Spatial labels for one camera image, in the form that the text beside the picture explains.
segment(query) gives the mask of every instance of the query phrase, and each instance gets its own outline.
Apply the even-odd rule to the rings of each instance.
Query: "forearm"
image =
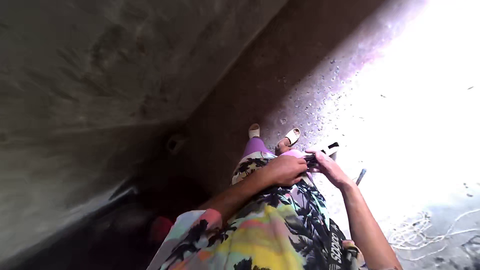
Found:
[[[258,169],[239,183],[208,200],[199,207],[199,210],[215,209],[222,215],[223,221],[227,221],[253,195],[269,187],[270,184],[263,177],[262,170]]]
[[[347,209],[350,233],[362,251],[369,269],[402,269],[377,221],[373,218],[359,188],[347,181],[340,189]]]

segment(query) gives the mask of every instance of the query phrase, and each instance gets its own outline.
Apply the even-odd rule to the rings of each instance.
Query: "ground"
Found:
[[[337,141],[353,180],[367,169],[360,189],[405,269],[478,269],[476,5],[289,2],[185,125],[186,174],[216,194],[250,124],[271,150],[298,127],[296,148]],[[349,235],[339,191],[314,180]]]

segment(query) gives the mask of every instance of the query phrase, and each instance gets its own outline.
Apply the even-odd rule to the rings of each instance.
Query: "foot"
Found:
[[[284,137],[276,145],[275,154],[277,156],[280,156],[281,154],[290,151],[290,149],[292,149],[292,148],[289,147],[289,145],[291,145],[290,140],[287,137]]]
[[[252,124],[248,129],[248,137],[251,139],[253,137],[260,137],[260,125]]]

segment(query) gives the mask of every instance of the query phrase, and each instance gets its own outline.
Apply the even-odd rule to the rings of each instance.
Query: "hand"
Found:
[[[340,166],[331,157],[327,156],[320,150],[316,150],[314,147],[307,149],[305,152],[315,154],[319,166],[310,168],[310,172],[323,173],[330,182],[339,189],[345,184],[352,182],[348,176],[342,171]]]
[[[307,171],[307,162],[294,156],[280,156],[270,160],[258,170],[268,185],[292,186],[301,180],[301,173]]]

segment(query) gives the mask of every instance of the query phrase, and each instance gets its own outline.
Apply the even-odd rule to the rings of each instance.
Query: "red object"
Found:
[[[156,218],[150,229],[150,235],[153,241],[157,243],[163,243],[163,240],[167,237],[170,229],[172,228],[173,223],[166,217]]]

